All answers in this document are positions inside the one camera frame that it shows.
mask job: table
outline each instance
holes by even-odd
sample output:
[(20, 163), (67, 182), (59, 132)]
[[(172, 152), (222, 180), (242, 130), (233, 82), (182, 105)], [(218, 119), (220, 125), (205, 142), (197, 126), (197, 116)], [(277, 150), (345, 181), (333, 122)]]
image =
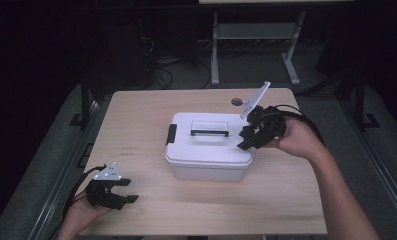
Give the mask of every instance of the table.
[[(354, 0), (200, 0), (200, 4), (246, 4), (246, 3), (321, 3), (352, 2)], [(217, 40), (219, 39), (288, 39), (288, 50), (282, 53), (282, 61), (292, 85), (300, 85), (300, 80), (292, 64), (292, 55), (297, 45), (306, 11), (301, 11), (295, 22), (284, 23), (219, 23), (218, 13), (214, 13), (213, 47), (211, 55), (211, 83), (220, 84), (217, 61)]]
[[(113, 192), (140, 197), (99, 218), (82, 235), (326, 234), (316, 178), (304, 159), (277, 149), (253, 149), (253, 162), (240, 182), (176, 179), (165, 159), (175, 113), (239, 114), (241, 108), (231, 99), (247, 99), (256, 90), (115, 93), (86, 170), (115, 161), (132, 182)], [(269, 89), (260, 102), (277, 104), (297, 106), (289, 89)]]

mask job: forearm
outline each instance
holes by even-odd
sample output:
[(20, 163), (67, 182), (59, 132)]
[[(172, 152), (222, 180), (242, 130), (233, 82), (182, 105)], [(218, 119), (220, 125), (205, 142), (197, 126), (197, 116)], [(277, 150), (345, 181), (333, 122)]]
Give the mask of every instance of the forearm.
[(308, 159), (319, 183), (320, 197), (330, 239), (379, 239), (333, 156), (326, 150)]
[(74, 240), (86, 228), (88, 228), (98, 217), (110, 212), (110, 208), (92, 206), (86, 199), (86, 192), (79, 193), (72, 205), (70, 206), (67, 215), (61, 226), (58, 239)]

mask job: box lid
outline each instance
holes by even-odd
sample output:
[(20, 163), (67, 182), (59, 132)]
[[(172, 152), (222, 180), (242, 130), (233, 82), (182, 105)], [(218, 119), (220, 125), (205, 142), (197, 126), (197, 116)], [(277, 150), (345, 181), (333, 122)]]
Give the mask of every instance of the box lid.
[(237, 147), (243, 141), (239, 133), (246, 125), (239, 114), (176, 113), (172, 121), (175, 134), (167, 143), (166, 158), (171, 164), (248, 166), (250, 150)]

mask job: wire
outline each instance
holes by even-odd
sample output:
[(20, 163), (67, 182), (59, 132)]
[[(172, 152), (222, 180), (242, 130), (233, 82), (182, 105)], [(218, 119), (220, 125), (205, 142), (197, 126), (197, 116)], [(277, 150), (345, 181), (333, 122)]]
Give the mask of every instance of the wire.
[(213, 46), (213, 42), (211, 40), (204, 40), (203, 42), (198, 43), (197, 45), (199, 45), (199, 44), (206, 44), (206, 45), (204, 45), (203, 47), (198, 46), (198, 49), (197, 49), (198, 55), (205, 55), (206, 53), (211, 52), (211, 50), (212, 50), (211, 47)]
[(336, 75), (334, 75), (332, 77), (328, 77), (327, 79), (321, 81), (320, 83), (318, 83), (318, 84), (314, 85), (313, 87), (310, 87), (310, 88), (308, 88), (308, 89), (306, 89), (304, 91), (294, 93), (294, 95), (296, 97), (311, 96), (311, 95), (315, 94), (316, 92), (320, 91), (321, 89), (329, 86), (330, 84), (343, 79), (348, 74), (350, 74), (352, 72), (352, 70), (353, 69), (351, 67), (345, 68), (344, 70), (342, 70), (338, 74), (336, 74)]
[(296, 108), (294, 106), (288, 105), (288, 104), (279, 104), (279, 105), (275, 106), (275, 108), (277, 108), (277, 107), (289, 107), (289, 108), (295, 109), (296, 111), (301, 113), (301, 115), (305, 116), (305, 114), (303, 112), (301, 112), (301, 110), (299, 110), (298, 108)]
[[(168, 83), (166, 83), (166, 81), (165, 81), (165, 79), (163, 77), (163, 74), (161, 74), (161, 72), (165, 72), (165, 73), (167, 73), (169, 75), (170, 79), (169, 79)], [(173, 83), (173, 74), (170, 71), (166, 70), (166, 69), (157, 68), (156, 72), (155, 72), (155, 80), (156, 80), (157, 84), (161, 87), (161, 90), (166, 90)]]
[(320, 140), (320, 142), (325, 145), (325, 141), (323, 140), (322, 134), (320, 133), (319, 129), (317, 128), (316, 124), (311, 121), (311, 119), (309, 119), (308, 117), (306, 117), (305, 115), (299, 115), (297, 113), (294, 112), (288, 112), (288, 111), (282, 111), (282, 114), (285, 117), (293, 117), (301, 122), (306, 123), (311, 130), (313, 130), (314, 134), (316, 134), (316, 137)]
[(180, 58), (169, 58), (169, 59), (159, 59), (157, 60), (157, 64), (160, 65), (160, 67), (167, 67), (172, 64), (177, 64), (182, 62), (182, 59)]
[(77, 190), (79, 189), (80, 185), (83, 183), (83, 181), (85, 181), (86, 177), (87, 177), (91, 172), (93, 172), (93, 171), (95, 171), (95, 170), (102, 171), (102, 170), (104, 170), (106, 167), (107, 167), (107, 166), (106, 166), (105, 164), (104, 164), (104, 166), (101, 166), (101, 167), (94, 167), (94, 168), (90, 169), (89, 171), (83, 173), (82, 176), (80, 176), (79, 180), (77, 180), (77, 183), (76, 183), (76, 184), (74, 185), (74, 187), (71, 189), (71, 192), (70, 192), (70, 194), (69, 194), (69, 196), (68, 196), (68, 198), (67, 198), (67, 200), (66, 200), (66, 202), (65, 202), (65, 204), (64, 204), (63, 219), (62, 219), (62, 220), (60, 221), (60, 223), (54, 228), (54, 230), (52, 231), (51, 235), (50, 235), (49, 238), (48, 238), (49, 240), (52, 239), (52, 237), (55, 235), (55, 233), (58, 231), (58, 229), (59, 229), (59, 228), (61, 227), (61, 225), (63, 224), (64, 219), (65, 219), (65, 217), (66, 217), (66, 215), (67, 215), (67, 212), (68, 212), (68, 209), (70, 208), (70, 206), (71, 206), (73, 203), (75, 203), (75, 202), (77, 202), (77, 201), (79, 201), (79, 200), (81, 200), (81, 199), (83, 199), (83, 198), (86, 197), (86, 196), (84, 196), (84, 197), (81, 197), (81, 198), (79, 198), (79, 199), (72, 200), (72, 199), (74, 198), (74, 195), (76, 194)]
[(197, 61), (197, 63), (201, 66), (203, 66), (207, 72), (208, 72), (208, 77), (207, 77), (207, 81), (205, 82), (205, 84), (201, 87), (201, 89), (204, 89), (205, 87), (207, 87), (207, 85), (211, 82), (211, 70), (210, 68), (207, 67), (207, 65), (205, 65), (204, 63)]
[(154, 41), (152, 41), (151, 38), (147, 38), (147, 37), (142, 37), (141, 39), (145, 40), (145, 41), (148, 41), (151, 44), (151, 46), (150, 46), (150, 48), (148, 50), (148, 53), (147, 53), (149, 55), (152, 52), (152, 50), (154, 50)]

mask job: wooden table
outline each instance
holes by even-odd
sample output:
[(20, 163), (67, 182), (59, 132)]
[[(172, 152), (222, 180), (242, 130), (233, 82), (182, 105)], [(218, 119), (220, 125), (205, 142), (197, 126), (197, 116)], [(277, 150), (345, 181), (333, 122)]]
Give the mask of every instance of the wooden table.
[[(99, 218), (84, 235), (325, 234), (310, 164), (277, 149), (253, 149), (241, 182), (176, 179), (165, 142), (177, 112), (240, 113), (230, 102), (257, 89), (129, 91), (114, 94), (86, 170), (117, 162), (134, 204)], [(297, 106), (289, 89), (269, 89), (261, 106)], [(80, 189), (89, 182), (87, 179)]]

